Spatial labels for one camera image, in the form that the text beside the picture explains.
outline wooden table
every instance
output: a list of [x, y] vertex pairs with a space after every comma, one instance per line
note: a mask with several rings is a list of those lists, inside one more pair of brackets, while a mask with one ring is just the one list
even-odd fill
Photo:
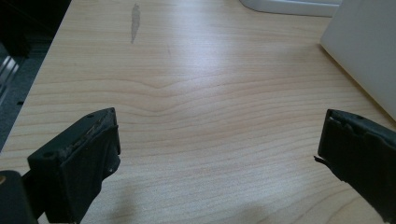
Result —
[[382, 223], [313, 159], [327, 108], [396, 127], [319, 45], [329, 21], [237, 0], [74, 0], [0, 168], [24, 174], [114, 106], [120, 169], [83, 223]]

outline table top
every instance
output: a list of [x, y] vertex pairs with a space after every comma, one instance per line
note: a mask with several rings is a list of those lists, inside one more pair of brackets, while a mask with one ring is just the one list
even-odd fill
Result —
[[382, 223], [313, 159], [328, 108], [396, 127], [318, 43], [329, 21], [236, 0], [74, 0], [0, 168], [24, 174], [114, 106], [121, 165], [83, 223]]

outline dark floor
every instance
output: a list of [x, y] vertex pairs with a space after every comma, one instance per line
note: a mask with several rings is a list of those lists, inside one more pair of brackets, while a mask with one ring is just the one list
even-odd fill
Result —
[[29, 35], [28, 41], [31, 45], [28, 57], [10, 57], [0, 43], [0, 151], [51, 43], [43, 35]]

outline gray mark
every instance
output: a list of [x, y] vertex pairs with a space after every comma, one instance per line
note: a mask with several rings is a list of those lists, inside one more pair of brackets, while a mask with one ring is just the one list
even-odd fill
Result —
[[132, 9], [131, 44], [134, 43], [134, 39], [136, 38], [137, 30], [139, 29], [139, 25], [140, 25], [140, 11], [139, 11], [139, 6], [137, 5], [137, 3], [135, 3], [134, 8]]

